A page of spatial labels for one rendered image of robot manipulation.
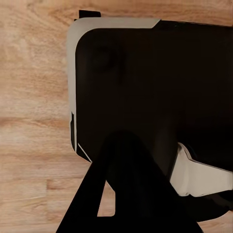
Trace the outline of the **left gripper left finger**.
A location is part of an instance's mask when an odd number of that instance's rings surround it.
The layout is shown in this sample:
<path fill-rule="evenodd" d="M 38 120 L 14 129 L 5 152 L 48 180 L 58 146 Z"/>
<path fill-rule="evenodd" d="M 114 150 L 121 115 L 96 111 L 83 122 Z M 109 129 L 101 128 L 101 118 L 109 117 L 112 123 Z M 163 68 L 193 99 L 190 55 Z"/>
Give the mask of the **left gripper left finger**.
<path fill-rule="evenodd" d="M 116 160 L 114 216 L 97 216 L 108 168 Z M 56 233 L 129 233 L 122 130 L 106 135 Z"/>

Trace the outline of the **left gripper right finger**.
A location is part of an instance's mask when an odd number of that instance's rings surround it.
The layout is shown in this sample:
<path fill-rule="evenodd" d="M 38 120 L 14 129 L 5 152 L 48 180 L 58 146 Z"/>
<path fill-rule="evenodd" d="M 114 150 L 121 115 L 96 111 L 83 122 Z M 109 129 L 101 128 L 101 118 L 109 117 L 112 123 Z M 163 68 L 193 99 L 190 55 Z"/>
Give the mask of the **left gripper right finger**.
<path fill-rule="evenodd" d="M 129 233 L 203 233 L 141 138 L 122 129 Z M 135 163 L 152 216 L 143 216 Z"/>

